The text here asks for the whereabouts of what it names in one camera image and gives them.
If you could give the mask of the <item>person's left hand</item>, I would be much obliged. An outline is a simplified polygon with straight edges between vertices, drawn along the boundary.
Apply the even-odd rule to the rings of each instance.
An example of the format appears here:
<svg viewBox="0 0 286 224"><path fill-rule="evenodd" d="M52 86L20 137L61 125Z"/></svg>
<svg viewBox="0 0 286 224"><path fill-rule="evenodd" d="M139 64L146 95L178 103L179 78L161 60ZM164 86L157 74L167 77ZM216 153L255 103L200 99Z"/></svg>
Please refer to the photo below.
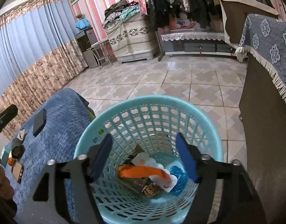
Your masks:
<svg viewBox="0 0 286 224"><path fill-rule="evenodd" d="M14 190L10 185L10 181L5 175L4 169L1 167L1 159L0 159L0 196L5 200L11 200L14 195Z"/></svg>

